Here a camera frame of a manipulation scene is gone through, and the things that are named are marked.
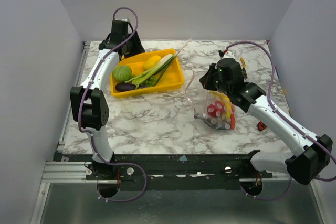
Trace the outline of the clear zip top bag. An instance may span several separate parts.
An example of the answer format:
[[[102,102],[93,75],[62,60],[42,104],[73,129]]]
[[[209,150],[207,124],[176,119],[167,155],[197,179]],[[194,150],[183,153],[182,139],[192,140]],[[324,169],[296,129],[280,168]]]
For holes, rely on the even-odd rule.
[[[204,71],[192,71],[184,96],[191,105],[195,119],[218,131],[233,130],[236,124],[235,106],[227,95],[203,88],[200,78]]]

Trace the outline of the yellow toy bananas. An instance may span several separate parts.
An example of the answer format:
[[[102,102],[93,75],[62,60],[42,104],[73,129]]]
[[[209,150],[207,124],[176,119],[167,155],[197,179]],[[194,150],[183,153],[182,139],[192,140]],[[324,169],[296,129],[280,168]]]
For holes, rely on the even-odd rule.
[[[210,94],[212,94],[212,96],[214,97],[213,105],[220,113],[219,117],[222,120],[231,122],[234,118],[235,108],[232,105],[228,96],[217,91],[211,91]]]

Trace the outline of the red toy apple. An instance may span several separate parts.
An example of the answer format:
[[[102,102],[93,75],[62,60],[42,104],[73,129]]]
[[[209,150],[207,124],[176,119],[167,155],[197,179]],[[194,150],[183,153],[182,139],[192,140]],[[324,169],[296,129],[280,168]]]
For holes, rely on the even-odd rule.
[[[218,118],[221,117],[225,112],[224,104],[220,101],[215,101],[207,107],[207,113],[211,117]]]

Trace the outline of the red toy chili pepper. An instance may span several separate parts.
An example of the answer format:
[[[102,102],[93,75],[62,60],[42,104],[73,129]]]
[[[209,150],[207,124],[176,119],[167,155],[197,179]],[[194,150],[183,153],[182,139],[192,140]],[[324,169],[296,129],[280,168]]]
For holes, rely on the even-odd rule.
[[[235,128],[235,124],[236,124],[235,115],[231,114],[230,115],[230,129],[231,130],[233,130]]]

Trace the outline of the grey toy fish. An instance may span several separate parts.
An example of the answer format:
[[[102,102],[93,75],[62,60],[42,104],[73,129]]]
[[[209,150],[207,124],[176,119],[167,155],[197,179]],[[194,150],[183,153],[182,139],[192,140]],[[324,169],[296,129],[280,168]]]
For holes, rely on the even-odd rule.
[[[206,118],[205,116],[198,113],[194,114],[194,118],[201,120],[210,128],[218,131],[227,131],[231,129],[231,125],[228,122],[224,122],[222,119],[219,118]]]

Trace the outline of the purple toy eggplant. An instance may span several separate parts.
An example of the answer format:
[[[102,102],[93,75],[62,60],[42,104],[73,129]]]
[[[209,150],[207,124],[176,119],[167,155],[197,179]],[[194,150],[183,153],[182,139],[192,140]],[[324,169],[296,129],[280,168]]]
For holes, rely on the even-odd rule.
[[[115,85],[115,89],[118,92],[127,92],[127,91],[132,91],[135,90],[137,87],[134,84],[131,83],[118,83]]]

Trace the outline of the green toy grapes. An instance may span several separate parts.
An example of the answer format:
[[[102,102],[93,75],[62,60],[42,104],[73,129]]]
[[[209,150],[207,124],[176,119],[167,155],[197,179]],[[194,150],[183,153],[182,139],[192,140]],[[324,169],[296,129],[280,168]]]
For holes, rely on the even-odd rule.
[[[142,86],[145,87],[153,87],[156,85],[156,76],[150,76],[148,79],[146,79],[142,84]]]

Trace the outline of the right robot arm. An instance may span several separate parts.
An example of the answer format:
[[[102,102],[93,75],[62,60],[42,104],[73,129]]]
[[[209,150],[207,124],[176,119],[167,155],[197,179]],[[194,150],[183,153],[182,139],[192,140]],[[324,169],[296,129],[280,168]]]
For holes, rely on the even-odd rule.
[[[305,128],[276,106],[261,87],[245,81],[241,65],[235,59],[223,58],[212,63],[200,83],[208,91],[226,94],[234,106],[264,123],[290,149],[287,153],[257,151],[241,165],[246,177],[255,177],[263,171],[278,172],[307,185],[329,164],[332,139]]]

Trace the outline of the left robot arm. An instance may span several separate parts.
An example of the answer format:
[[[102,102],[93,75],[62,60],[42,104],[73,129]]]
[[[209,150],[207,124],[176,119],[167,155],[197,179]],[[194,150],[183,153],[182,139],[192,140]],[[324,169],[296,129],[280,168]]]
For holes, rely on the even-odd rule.
[[[98,49],[98,58],[87,78],[80,86],[70,89],[70,102],[73,119],[79,131],[86,133],[93,151],[89,170],[94,176],[112,179],[117,170],[107,137],[109,107],[103,90],[120,60],[140,54],[144,49],[128,19],[114,19],[110,34]]]

